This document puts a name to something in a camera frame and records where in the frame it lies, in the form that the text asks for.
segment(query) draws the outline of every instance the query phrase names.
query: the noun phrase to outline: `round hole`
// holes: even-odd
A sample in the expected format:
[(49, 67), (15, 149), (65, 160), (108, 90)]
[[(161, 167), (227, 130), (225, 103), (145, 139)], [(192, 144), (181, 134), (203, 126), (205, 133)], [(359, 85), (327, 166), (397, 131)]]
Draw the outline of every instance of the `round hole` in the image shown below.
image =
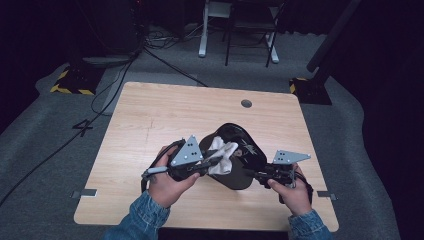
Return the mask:
[(245, 108), (250, 108), (252, 106), (252, 102), (250, 100), (244, 99), (241, 101), (241, 105)]

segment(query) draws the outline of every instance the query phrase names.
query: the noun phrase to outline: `gray carpet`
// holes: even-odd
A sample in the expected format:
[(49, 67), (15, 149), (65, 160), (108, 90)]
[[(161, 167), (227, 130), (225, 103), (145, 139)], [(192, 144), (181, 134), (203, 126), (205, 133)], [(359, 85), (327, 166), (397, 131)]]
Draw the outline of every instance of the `gray carpet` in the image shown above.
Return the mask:
[[(306, 64), (325, 37), (279, 35), (276, 48), (280, 63), (265, 68), (266, 53), (261, 50), (234, 51), (225, 67), (225, 43), (220, 41), (221, 36), (219, 32), (210, 35), (206, 58), (197, 56), (199, 38), (151, 51), (210, 87), (289, 93), (290, 78), (313, 76), (306, 70)], [(0, 198), (73, 137), (77, 130), (72, 126), (96, 116), (91, 105), (100, 111), (116, 90), (107, 90), (97, 98), (50, 93), (65, 66), (66, 63), (37, 82), (40, 97), (0, 136)], [(116, 80), (120, 69), (106, 70), (99, 92)], [(155, 81), (164, 77), (172, 81), (167, 83), (196, 85), (145, 53), (135, 60), (125, 80)], [(328, 189), (338, 197), (333, 205), (340, 228), (334, 236), (399, 239), (390, 198), (363, 147), (361, 106), (334, 79), (327, 81), (326, 88), (332, 106), (301, 107)], [(78, 200), (69, 198), (69, 194), (84, 188), (109, 120), (110, 117), (97, 118), (92, 130), (84, 137), (77, 136), (10, 195), (0, 208), (0, 239), (101, 238), (108, 226), (76, 224), (73, 215)], [(205, 234), (201, 239), (218, 239), (209, 231)], [(271, 239), (264, 235), (258, 238)], [(174, 234), (172, 239), (187, 237)]]

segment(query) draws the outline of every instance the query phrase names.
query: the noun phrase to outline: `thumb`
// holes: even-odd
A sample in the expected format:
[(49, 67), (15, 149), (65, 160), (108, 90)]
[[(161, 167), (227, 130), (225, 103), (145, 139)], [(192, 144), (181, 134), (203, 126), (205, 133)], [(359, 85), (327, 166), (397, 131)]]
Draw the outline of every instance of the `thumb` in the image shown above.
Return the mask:
[(283, 197), (288, 194), (289, 189), (286, 186), (279, 184), (277, 181), (275, 181), (273, 179), (268, 180), (268, 185), (274, 191), (276, 191), (278, 194), (280, 194)]

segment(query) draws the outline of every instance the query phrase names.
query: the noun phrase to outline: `denim sleeve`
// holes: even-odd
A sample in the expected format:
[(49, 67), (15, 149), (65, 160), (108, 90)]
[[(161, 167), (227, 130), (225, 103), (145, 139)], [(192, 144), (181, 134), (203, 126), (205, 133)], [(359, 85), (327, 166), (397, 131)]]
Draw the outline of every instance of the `denim sleeve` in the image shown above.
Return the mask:
[(324, 225), (315, 210), (304, 215), (289, 217), (293, 240), (333, 239), (333, 235)]
[(144, 191), (131, 204), (130, 213), (109, 229), (103, 239), (158, 239), (158, 229), (165, 224), (169, 213), (169, 208), (161, 207)]

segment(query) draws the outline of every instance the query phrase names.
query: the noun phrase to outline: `table top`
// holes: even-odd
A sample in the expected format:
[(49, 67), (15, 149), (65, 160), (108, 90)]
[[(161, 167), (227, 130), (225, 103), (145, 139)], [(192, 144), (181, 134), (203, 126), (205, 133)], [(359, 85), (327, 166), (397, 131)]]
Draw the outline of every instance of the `table top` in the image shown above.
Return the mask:
[[(252, 103), (250, 108), (242, 100)], [(79, 224), (116, 225), (141, 194), (141, 174), (164, 145), (195, 135), (198, 142), (222, 124), (243, 127), (271, 162), (277, 150), (311, 154), (299, 162), (313, 186), (313, 208), (330, 231), (338, 229), (311, 138), (292, 94), (129, 82), (106, 131), (74, 219)], [(230, 190), (201, 177), (171, 207), (164, 227), (288, 231), (289, 209), (273, 190), (256, 180), (245, 190)]]

